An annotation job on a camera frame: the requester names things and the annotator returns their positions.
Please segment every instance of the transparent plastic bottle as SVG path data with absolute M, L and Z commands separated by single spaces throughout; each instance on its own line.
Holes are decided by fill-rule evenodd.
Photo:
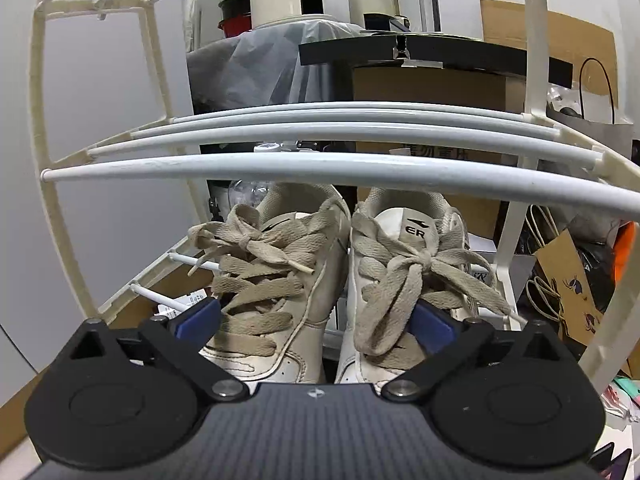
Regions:
M 280 152 L 282 147 L 277 142 L 268 142 L 254 147 L 254 153 Z M 247 204 L 256 207 L 269 191 L 270 182 L 255 182 L 250 180 L 235 180 L 229 184 L 227 197 L 229 209 L 236 204 Z

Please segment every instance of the plastic sheet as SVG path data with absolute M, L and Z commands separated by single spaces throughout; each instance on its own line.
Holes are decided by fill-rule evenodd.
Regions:
M 298 45 L 351 38 L 361 30 L 305 20 L 215 41 L 187 55 L 191 97 L 202 111 L 332 100 L 330 67 L 301 66 Z

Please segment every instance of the orange object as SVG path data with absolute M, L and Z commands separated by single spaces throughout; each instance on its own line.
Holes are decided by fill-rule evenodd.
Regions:
M 626 261 L 629 258 L 635 236 L 636 224 L 634 222 L 629 222 L 618 231 L 616 243 L 613 244 L 613 279 L 616 283 L 625 273 Z

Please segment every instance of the shoe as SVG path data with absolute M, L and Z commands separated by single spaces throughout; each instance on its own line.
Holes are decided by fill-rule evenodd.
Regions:
M 376 390 L 427 357 L 407 323 L 418 300 L 463 320 L 478 304 L 511 310 L 490 264 L 469 251 L 465 223 L 439 193 L 372 189 L 351 221 L 347 328 L 336 383 Z M 467 271 L 488 269 L 487 282 Z
M 259 381 L 317 383 L 322 336 L 346 279 L 351 215 L 333 186 L 275 184 L 257 208 L 192 227 L 219 259 L 222 322 L 200 351 L 253 391 Z

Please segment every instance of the shoe tongue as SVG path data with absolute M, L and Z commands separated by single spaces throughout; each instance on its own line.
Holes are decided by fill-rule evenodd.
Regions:
M 407 207 L 386 209 L 376 222 L 387 236 L 400 240 L 416 249 L 427 248 L 431 254 L 438 251 L 440 236 L 429 215 Z
M 284 213 L 284 215 L 274 216 L 271 220 L 263 224 L 263 226 L 260 228 L 260 231 L 268 231 L 276 227 L 276 225 L 286 222 L 287 220 L 293 220 L 294 218 L 304 218 L 305 216 L 309 216 L 310 214 L 311 213 L 298 213 L 293 211 L 291 213 Z

